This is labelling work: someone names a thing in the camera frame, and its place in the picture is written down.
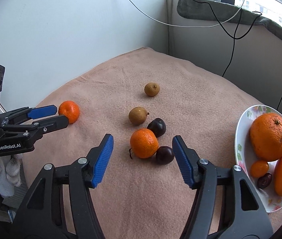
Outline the left gloved hand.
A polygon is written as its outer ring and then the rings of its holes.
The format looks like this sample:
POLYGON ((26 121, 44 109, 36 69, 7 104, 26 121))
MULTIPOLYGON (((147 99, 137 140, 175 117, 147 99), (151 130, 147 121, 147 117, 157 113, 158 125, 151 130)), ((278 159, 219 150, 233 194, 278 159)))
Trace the left gloved hand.
POLYGON ((20 167, 23 154, 0 157, 0 195, 11 197, 15 187, 20 187, 20 167))

